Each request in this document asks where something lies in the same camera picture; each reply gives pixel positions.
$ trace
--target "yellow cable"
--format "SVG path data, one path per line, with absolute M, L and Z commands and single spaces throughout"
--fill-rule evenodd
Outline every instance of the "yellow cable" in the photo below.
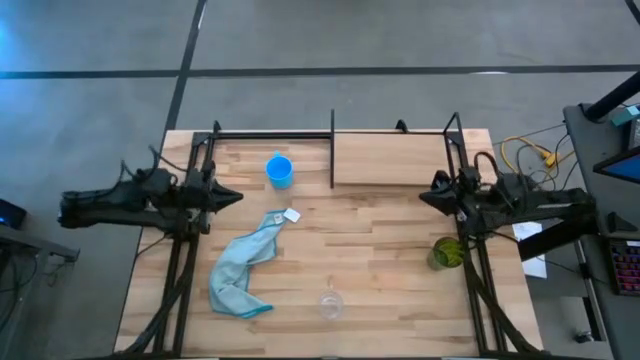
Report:
M 553 170 L 554 168 L 560 166 L 560 163 L 565 161 L 569 156 L 575 154 L 575 151 L 572 151 L 570 153 L 568 153 L 565 156 L 562 156 L 560 159 L 558 159 L 558 161 L 554 162 L 554 166 L 550 167 L 547 169 L 547 171 L 545 171 L 545 175 L 544 178 L 542 179 L 541 183 L 547 180 L 547 177 L 551 174 L 551 170 Z
M 523 138 L 521 136 L 510 136 L 504 140 L 502 140 L 502 144 L 500 145 L 500 155 L 502 155 L 502 160 L 504 161 L 505 164 L 507 164 L 507 166 L 514 172 L 514 173 L 518 173 L 519 171 L 511 164 L 511 162 L 509 161 L 509 159 L 507 158 L 507 152 L 506 152 L 506 147 L 505 144 L 508 143 L 509 141 L 513 141 L 513 140 L 520 140 L 523 143 L 527 144 L 527 145 L 531 145 L 531 147 L 536 150 L 537 152 L 540 153 L 540 156 L 545 159 L 547 158 L 549 155 L 551 155 L 547 150 L 545 150 L 543 147 L 541 147 L 540 145 L 532 142 L 531 140 L 527 139 L 527 138 Z

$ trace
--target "wooden board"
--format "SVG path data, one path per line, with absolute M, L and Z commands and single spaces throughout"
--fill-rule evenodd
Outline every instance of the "wooden board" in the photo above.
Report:
M 428 185 L 445 151 L 442 135 L 336 134 L 335 183 Z
M 191 135 L 169 132 L 163 154 L 185 166 Z M 465 131 L 465 140 L 471 156 L 491 150 L 486 130 Z M 275 150 L 296 168 L 294 186 L 285 191 L 273 190 L 264 174 Z M 200 237 L 183 356 L 477 355 L 462 269 L 435 272 L 425 263 L 437 239 L 456 234 L 452 218 L 418 200 L 425 188 L 330 189 L 328 141 L 220 141 L 214 159 L 218 181 L 245 198 L 213 216 L 211 234 Z M 439 161 L 445 169 L 446 157 Z M 482 173 L 489 176 L 488 169 L 483 165 Z M 249 288 L 275 309 L 250 320 L 213 313 L 208 279 L 218 256 L 234 237 L 254 231 L 265 212 L 286 207 L 302 218 L 278 236 L 276 258 L 251 270 Z M 145 229 L 140 247 L 160 236 Z M 526 338 L 541 346 L 517 247 L 501 238 L 487 245 L 501 305 Z M 170 247 L 170 241 L 160 243 L 137 260 L 116 350 L 131 344 L 157 310 Z M 318 306 L 330 289 L 345 304 L 335 321 L 324 320 Z M 484 317 L 491 338 L 486 311 Z

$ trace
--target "clear plastic cup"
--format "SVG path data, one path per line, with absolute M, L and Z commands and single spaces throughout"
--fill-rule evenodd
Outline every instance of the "clear plastic cup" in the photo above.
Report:
M 335 320 L 342 315 L 344 303 L 335 291 L 327 291 L 320 296 L 320 315 L 326 320 Z

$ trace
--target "white tag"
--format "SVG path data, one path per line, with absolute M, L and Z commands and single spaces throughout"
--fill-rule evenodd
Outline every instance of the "white tag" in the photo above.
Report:
M 287 219 L 289 219 L 291 222 L 298 222 L 298 219 L 300 219 L 300 213 L 293 210 L 292 208 L 288 208 L 285 212 L 284 212 L 284 217 L 286 217 Z

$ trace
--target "gray floor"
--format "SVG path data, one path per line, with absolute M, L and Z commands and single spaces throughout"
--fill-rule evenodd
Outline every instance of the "gray floor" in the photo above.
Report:
M 178 69 L 195 0 L 10 0 L 0 3 L 0 71 Z M 638 63 L 640 27 L 622 0 L 209 0 L 192 68 L 480 66 Z M 459 111 L 494 141 L 561 123 L 562 107 L 596 100 L 628 73 L 191 79 L 179 129 L 441 127 Z M 175 79 L 0 80 L 0 198 L 25 207 L 30 233 L 81 247 L 73 269 L 38 289 L 26 359 L 108 354 L 140 229 L 56 223 L 59 193 L 110 186 L 120 159 L 150 163 Z M 554 147 L 556 129 L 532 136 Z M 512 156 L 516 148 L 510 144 Z M 561 152 L 570 151 L 570 144 Z M 523 166 L 540 168 L 531 154 Z M 562 164 L 564 181 L 573 160 Z M 568 186 L 580 186 L 579 172 Z M 567 249 L 550 255 L 571 266 Z M 549 269 L 530 289 L 545 347 L 572 343 L 557 289 L 580 280 Z

